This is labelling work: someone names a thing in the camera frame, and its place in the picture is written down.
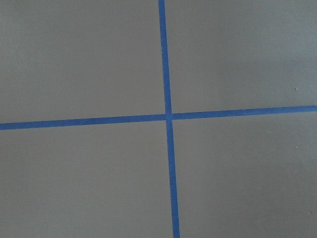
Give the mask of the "blue tape grid lines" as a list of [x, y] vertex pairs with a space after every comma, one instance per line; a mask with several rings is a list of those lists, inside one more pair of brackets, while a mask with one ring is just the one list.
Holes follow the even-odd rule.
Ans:
[[1, 123], [0, 128], [1, 130], [15, 130], [15, 129], [53, 128], [53, 127], [66, 127], [66, 126], [164, 121], [166, 124], [166, 141], [167, 141], [167, 154], [168, 154], [172, 232], [173, 232], [173, 237], [179, 238], [181, 236], [181, 233], [180, 233], [180, 225], [179, 225], [177, 175], [176, 175], [176, 161], [175, 161], [174, 134], [173, 134], [173, 122], [175, 120], [307, 113], [307, 112], [316, 112], [317, 107], [316, 105], [308, 105], [308, 106], [290, 106], [290, 107], [275, 107], [275, 108], [174, 113], [172, 110], [171, 87], [170, 87], [165, 2], [163, 0], [158, 1], [158, 9], [159, 9], [158, 13], [159, 13], [162, 78], [163, 78], [163, 92], [164, 92], [164, 114], [85, 118], [85, 119], [61, 119], [61, 120], [45, 120], [45, 121], [8, 122], [8, 123]]

